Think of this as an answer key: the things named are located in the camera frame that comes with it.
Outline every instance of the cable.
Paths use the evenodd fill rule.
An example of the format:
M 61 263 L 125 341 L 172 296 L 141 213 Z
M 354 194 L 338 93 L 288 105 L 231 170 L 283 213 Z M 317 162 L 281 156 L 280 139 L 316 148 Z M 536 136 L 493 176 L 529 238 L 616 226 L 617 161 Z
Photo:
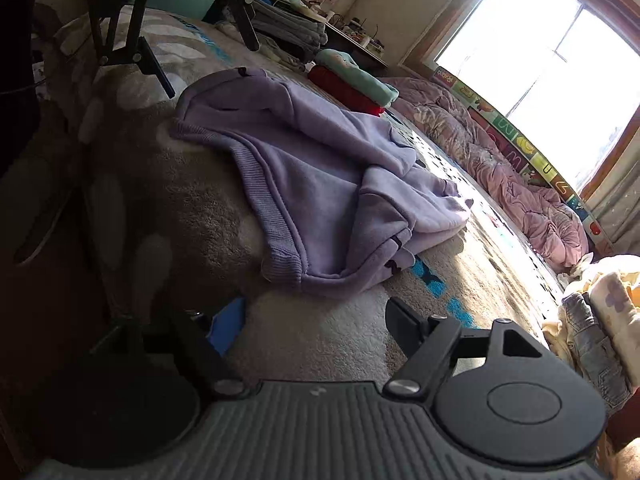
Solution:
M 30 85 L 27 85 L 27 86 L 23 86 L 22 88 L 16 88 L 16 89 L 14 89 L 14 90 L 5 90 L 5 91 L 3 91 L 3 92 L 0 92 L 0 96 L 3 96 L 3 95 L 10 95 L 10 94 L 17 94 L 17 93 L 20 93 L 20 92 L 24 92 L 25 90 L 30 90 L 30 89 L 32 89 L 32 88 L 37 88 L 38 86 L 43 85 L 44 83 L 46 83 L 46 82 L 47 82 L 47 81 L 49 81 L 50 79 L 53 79 L 53 77 L 54 77 L 54 76 L 57 76 L 57 75 L 58 75 L 58 72 L 62 69 L 62 67 L 63 67 L 63 66 L 65 66 L 69 61 L 71 61 L 71 60 L 74 58 L 74 56 L 75 56 L 78 52 L 80 52 L 80 49 L 81 49 L 82 47 L 84 47 L 84 44 L 85 44 L 87 41 L 89 41 L 89 39 L 91 38 L 91 36 L 92 36 L 92 35 L 91 35 L 91 34 L 89 34 L 89 35 L 84 39 L 84 41 L 80 44 L 80 46 L 79 46 L 78 48 L 76 48 L 76 49 L 75 49 L 71 54 L 69 54 L 69 55 L 66 57 L 66 59 L 65 59 L 65 60 L 60 64 L 60 66 L 59 66 L 57 69 L 55 69 L 55 70 L 53 71 L 53 73 L 52 73 L 51 75 L 49 75 L 48 77 L 45 77 L 45 78 L 41 79 L 41 80 L 40 80 L 40 81 L 38 81 L 37 83 L 33 83 L 33 84 L 30 84 Z

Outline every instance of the mint green pillow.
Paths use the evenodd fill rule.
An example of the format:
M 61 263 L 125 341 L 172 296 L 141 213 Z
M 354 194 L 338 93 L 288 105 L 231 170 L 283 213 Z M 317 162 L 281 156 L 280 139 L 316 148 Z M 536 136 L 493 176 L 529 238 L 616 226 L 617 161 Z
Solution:
M 362 70 L 345 52 L 325 48 L 316 54 L 316 63 L 328 68 L 345 83 L 384 108 L 398 98 L 398 90 Z

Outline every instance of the pink comforter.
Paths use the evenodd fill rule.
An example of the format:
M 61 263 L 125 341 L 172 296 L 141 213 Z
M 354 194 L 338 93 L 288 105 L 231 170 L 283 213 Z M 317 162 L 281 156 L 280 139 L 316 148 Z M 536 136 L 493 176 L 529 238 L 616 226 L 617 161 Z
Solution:
M 480 183 L 556 272 L 575 265 L 587 252 L 578 216 L 555 190 L 527 185 L 449 91 L 420 79 L 382 81 L 400 92 L 393 107 Z

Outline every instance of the jeans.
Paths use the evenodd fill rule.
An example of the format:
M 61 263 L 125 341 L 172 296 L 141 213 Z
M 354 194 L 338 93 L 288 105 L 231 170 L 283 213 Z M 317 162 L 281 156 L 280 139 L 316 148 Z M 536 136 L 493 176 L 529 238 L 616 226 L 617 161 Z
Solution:
M 632 395 L 618 354 L 581 294 L 574 292 L 562 298 L 562 307 L 566 314 L 567 344 L 579 362 L 583 377 L 599 391 L 612 415 Z

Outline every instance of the curtain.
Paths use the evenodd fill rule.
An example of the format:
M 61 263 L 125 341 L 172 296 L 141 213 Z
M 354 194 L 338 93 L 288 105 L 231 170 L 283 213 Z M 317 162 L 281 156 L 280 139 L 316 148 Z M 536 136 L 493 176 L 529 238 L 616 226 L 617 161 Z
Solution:
M 640 162 L 593 209 L 616 254 L 640 256 Z

